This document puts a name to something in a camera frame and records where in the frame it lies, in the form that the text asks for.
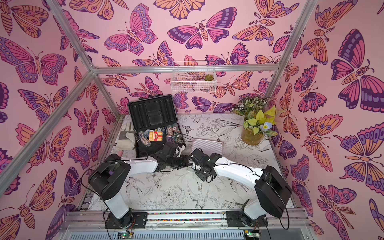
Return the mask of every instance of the table surface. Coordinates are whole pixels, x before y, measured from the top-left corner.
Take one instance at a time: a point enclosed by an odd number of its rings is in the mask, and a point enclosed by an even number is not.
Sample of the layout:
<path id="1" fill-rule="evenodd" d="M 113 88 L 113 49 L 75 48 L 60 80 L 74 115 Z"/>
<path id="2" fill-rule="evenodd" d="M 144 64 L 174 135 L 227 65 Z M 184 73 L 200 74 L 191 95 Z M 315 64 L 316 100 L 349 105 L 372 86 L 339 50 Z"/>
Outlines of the table surface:
<path id="1" fill-rule="evenodd" d="M 245 144 L 240 133 L 243 117 L 235 114 L 178 114 L 186 148 L 183 154 L 190 154 L 193 138 L 221 141 L 222 155 L 229 160 L 250 167 L 265 168 L 270 165 L 281 174 L 279 165 L 265 138 L 260 145 Z M 126 116 L 122 130 L 131 124 Z M 114 146 L 111 153 L 117 153 Z M 124 151 L 123 157 L 135 157 L 135 151 Z M 254 189 L 226 177 L 217 176 L 211 183 L 201 181 L 191 167 L 172 172 L 136 174 L 122 186 L 124 198 L 135 210 L 179 210 L 179 209 L 238 209 L 247 199 L 257 198 Z M 287 208 L 294 208 L 291 200 Z M 106 206 L 94 195 L 89 210 L 105 210 Z"/>

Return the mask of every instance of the case lid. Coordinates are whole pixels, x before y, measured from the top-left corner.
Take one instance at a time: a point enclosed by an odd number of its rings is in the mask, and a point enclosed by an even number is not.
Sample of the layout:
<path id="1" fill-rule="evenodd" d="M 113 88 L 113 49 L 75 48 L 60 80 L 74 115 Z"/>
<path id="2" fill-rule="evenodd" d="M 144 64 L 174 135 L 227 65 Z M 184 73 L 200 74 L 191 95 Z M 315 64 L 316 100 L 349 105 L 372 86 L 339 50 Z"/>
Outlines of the case lid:
<path id="1" fill-rule="evenodd" d="M 154 129 L 177 122 L 172 95 L 159 96 L 128 104 L 136 131 Z"/>

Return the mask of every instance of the potted plant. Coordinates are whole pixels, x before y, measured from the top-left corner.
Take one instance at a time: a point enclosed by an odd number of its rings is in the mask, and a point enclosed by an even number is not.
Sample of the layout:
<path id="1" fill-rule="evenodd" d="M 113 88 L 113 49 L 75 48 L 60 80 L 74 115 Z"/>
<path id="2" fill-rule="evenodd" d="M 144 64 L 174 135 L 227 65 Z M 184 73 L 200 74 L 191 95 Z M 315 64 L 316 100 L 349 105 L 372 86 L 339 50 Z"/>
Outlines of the potted plant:
<path id="1" fill-rule="evenodd" d="M 244 116 L 241 139 L 248 145 L 258 145 L 264 136 L 276 136 L 277 132 L 271 130 L 275 124 L 276 106 L 263 112 L 263 107 L 268 98 L 260 96 L 246 97 L 240 104 L 232 109 L 232 112 Z"/>

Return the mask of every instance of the wire basket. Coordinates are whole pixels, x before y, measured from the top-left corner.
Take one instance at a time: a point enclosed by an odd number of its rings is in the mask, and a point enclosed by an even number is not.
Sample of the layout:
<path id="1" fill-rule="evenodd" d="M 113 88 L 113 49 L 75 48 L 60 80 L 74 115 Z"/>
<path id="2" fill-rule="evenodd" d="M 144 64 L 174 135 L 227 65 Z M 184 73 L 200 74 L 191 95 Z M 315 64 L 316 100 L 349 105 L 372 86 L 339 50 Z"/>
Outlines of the wire basket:
<path id="1" fill-rule="evenodd" d="M 183 62 L 183 66 L 177 66 L 175 63 Z M 196 66 L 191 66 L 189 69 L 185 69 L 185 62 L 188 61 L 174 61 L 172 77 L 170 81 L 170 87 L 172 93 L 186 92 L 186 93 L 215 93 L 216 92 L 216 71 L 215 71 L 215 62 L 212 61 L 212 65 L 202 65 L 196 69 Z M 204 62 L 205 60 L 197 60 L 195 62 Z M 214 77 L 212 81 L 205 81 L 204 77 L 210 74 Z"/>

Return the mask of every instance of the gold pot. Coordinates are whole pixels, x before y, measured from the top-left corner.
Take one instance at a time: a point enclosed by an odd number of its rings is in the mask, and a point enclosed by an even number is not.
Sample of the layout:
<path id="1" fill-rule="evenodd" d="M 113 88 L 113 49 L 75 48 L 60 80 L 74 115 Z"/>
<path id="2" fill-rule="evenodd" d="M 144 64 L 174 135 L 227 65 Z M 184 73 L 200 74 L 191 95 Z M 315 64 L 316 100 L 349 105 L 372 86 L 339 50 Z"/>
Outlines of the gold pot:
<path id="1" fill-rule="evenodd" d="M 241 139 L 243 142 L 245 142 L 248 145 L 259 145 L 264 138 L 263 133 L 258 132 L 256 135 L 253 134 L 253 130 L 243 128 L 243 131 L 241 132 Z"/>

